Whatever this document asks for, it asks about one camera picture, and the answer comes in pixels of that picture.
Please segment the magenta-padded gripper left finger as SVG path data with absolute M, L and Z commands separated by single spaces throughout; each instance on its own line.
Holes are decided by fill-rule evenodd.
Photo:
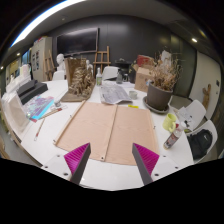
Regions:
M 42 169 L 79 185 L 90 153 L 91 145 L 86 143 L 65 155 L 57 154 Z

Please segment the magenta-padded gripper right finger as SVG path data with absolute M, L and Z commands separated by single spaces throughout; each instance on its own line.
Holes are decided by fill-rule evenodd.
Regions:
M 168 176 L 180 169 L 180 166 L 168 156 L 158 155 L 136 143 L 132 146 L 132 154 L 144 185 Z

